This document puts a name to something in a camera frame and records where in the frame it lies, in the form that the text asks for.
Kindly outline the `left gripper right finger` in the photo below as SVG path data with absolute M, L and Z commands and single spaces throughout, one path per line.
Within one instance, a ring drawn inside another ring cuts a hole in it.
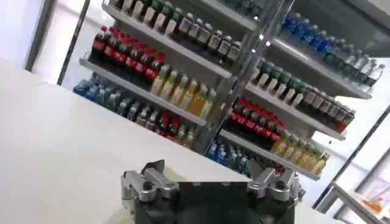
M 261 168 L 254 159 L 246 163 L 246 171 L 252 179 L 247 184 L 247 191 L 255 198 L 265 198 L 270 195 L 276 201 L 302 201 L 305 189 L 299 183 L 299 176 L 294 170 L 288 169 L 282 175 L 277 174 L 272 167 Z

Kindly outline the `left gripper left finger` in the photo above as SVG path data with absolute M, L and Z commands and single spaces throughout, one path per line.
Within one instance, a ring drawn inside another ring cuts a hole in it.
M 163 198 L 172 199 L 179 191 L 178 182 L 168 179 L 164 174 L 165 160 L 147 163 L 138 173 L 135 170 L 125 171 L 121 176 L 122 200 L 151 202 L 159 192 Z

